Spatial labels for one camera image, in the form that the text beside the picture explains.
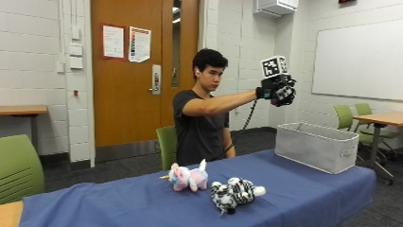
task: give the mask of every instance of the whiteboard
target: whiteboard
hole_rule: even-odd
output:
[[[320,31],[313,93],[403,100],[403,20]]]

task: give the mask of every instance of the zebra stuffed animal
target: zebra stuffed animal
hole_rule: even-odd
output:
[[[212,200],[221,209],[223,214],[235,214],[239,204],[255,201],[256,196],[266,193],[264,186],[255,186],[249,180],[243,178],[231,178],[228,184],[215,182],[211,186]]]

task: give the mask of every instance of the storage basket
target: storage basket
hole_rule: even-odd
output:
[[[356,165],[360,135],[308,123],[278,126],[276,154],[328,173]]]

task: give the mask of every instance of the wooden door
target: wooden door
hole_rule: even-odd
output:
[[[172,87],[173,70],[173,0],[94,0],[92,45],[94,45],[94,92],[96,147],[130,144],[156,139],[156,129],[173,125],[172,99],[175,94],[189,89],[192,84],[192,58],[199,42],[199,1],[183,1],[184,28],[193,27],[184,36],[187,48],[181,55],[187,64],[181,71],[181,86]],[[126,26],[126,48],[130,41],[130,26],[152,31],[152,56],[147,61],[103,59],[103,24]],[[161,95],[151,92],[153,65],[161,65]]]

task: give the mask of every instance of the man's hand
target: man's hand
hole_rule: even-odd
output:
[[[261,81],[263,87],[256,88],[256,97],[272,100],[277,107],[290,105],[296,98],[296,80],[290,75],[282,75]]]

